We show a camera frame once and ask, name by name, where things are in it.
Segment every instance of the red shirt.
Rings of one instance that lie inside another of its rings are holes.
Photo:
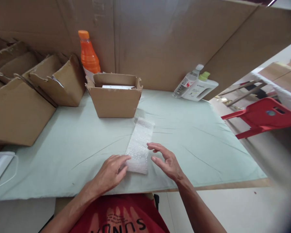
[[[101,196],[74,225],[77,233],[128,233],[169,230],[153,202],[144,194]]]

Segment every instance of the orange bottle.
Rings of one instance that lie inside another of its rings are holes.
[[[81,42],[81,62],[85,74],[92,77],[93,74],[100,72],[99,60],[93,49],[88,31],[79,30],[78,33]]]

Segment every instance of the light green tablecloth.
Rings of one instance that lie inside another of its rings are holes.
[[[153,142],[175,153],[195,187],[266,177],[207,101],[143,90],[135,118],[98,118],[86,93],[79,107],[59,107],[32,147],[6,148],[20,161],[16,177],[0,187],[0,200],[76,195],[109,156],[125,153],[140,116],[155,122]],[[0,183],[14,169],[15,159]],[[173,188],[175,183],[148,158],[147,175],[128,173],[109,194]]]

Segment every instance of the bubble wrap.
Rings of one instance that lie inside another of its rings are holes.
[[[148,173],[147,158],[149,150],[146,144],[152,140],[153,128],[154,123],[141,117],[138,118],[125,153],[132,157],[126,162],[128,171]]]

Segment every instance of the orange bottle cap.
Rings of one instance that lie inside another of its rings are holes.
[[[89,39],[90,38],[88,31],[79,30],[78,33],[79,33],[80,39]]]

